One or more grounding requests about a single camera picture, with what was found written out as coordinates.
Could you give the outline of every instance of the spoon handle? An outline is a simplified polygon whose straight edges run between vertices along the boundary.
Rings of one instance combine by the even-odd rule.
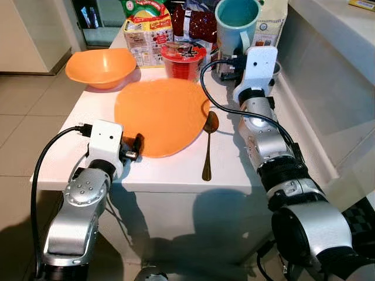
[[[211,180],[210,141],[211,141],[211,134],[209,133],[206,160],[204,161],[204,166],[203,166],[203,171],[202,171],[202,179],[205,181]]]

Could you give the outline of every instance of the light blue mug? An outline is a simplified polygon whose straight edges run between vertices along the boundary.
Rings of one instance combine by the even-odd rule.
[[[253,41],[260,11],[257,0],[221,0],[217,4],[217,45],[223,54],[246,52]]]

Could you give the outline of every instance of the tile floor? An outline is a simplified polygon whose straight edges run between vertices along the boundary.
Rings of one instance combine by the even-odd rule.
[[[28,280],[33,268],[29,179],[39,153],[59,131],[84,88],[64,71],[54,77],[0,76],[0,280]],[[39,192],[41,230],[46,230],[59,200],[60,192]],[[282,281],[277,260],[271,259],[265,268],[275,281]],[[100,236],[89,281],[133,281],[139,269],[139,265],[123,265],[117,251]],[[257,277],[249,280],[264,280],[258,269],[254,272]]]

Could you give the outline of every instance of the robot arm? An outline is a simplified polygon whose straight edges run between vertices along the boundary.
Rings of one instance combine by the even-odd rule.
[[[242,111],[274,121],[267,92],[276,55],[274,47],[249,48],[242,82],[233,92]],[[310,178],[298,145],[287,144],[275,125],[258,118],[242,116],[238,130],[274,212],[272,230],[281,255],[327,272],[330,280],[375,280],[374,263],[352,249],[346,220]]]
[[[107,193],[113,180],[122,175],[125,158],[135,160],[141,147],[138,135],[133,150],[123,154],[121,140],[121,125],[102,120],[93,123],[87,168],[80,169],[63,192],[63,205],[49,228],[43,249],[42,274],[34,280],[87,279]]]

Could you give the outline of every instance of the label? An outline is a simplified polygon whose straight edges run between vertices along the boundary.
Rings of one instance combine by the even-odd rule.
[[[163,58],[161,47],[173,38],[172,30],[125,32],[125,39],[137,65],[161,66]]]
[[[159,22],[153,22],[150,24],[150,29],[164,28],[172,24],[171,19],[160,20]]]
[[[186,10],[185,17],[183,18],[183,37],[185,38],[190,38],[189,27],[190,27],[191,16],[192,16],[192,11]]]
[[[362,2],[362,1],[357,1],[357,4],[361,5],[361,6],[364,6],[364,7],[367,7],[367,8],[370,8],[370,9],[373,9],[375,7],[375,5],[373,5],[373,4]]]
[[[127,1],[127,2],[126,2],[126,6],[127,6],[127,9],[128,9],[129,11],[133,11],[133,9],[134,9],[134,4],[133,4],[132,1]]]
[[[206,49],[194,42],[170,42],[163,45],[162,54],[175,62],[193,62],[203,59]]]
[[[153,6],[157,11],[161,11],[162,5],[151,0],[136,0],[135,3],[140,4],[142,6],[150,5]]]
[[[258,21],[251,46],[276,46],[283,25],[282,19]]]

